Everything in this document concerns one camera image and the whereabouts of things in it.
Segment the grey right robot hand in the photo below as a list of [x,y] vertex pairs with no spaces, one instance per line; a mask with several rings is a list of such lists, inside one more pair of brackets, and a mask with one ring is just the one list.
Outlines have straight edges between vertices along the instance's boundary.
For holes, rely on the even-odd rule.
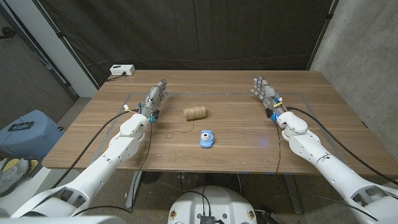
[[254,88],[251,92],[262,101],[266,109],[266,116],[272,121],[276,122],[277,118],[287,111],[282,97],[261,75],[259,78],[254,78]]

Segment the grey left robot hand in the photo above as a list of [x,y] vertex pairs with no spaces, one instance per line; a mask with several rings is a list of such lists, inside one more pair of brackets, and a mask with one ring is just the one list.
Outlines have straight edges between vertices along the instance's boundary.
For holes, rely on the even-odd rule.
[[161,102],[167,95],[167,79],[164,78],[158,84],[154,85],[147,94],[143,105],[140,109],[140,114],[145,116],[151,123],[159,118],[159,108]]

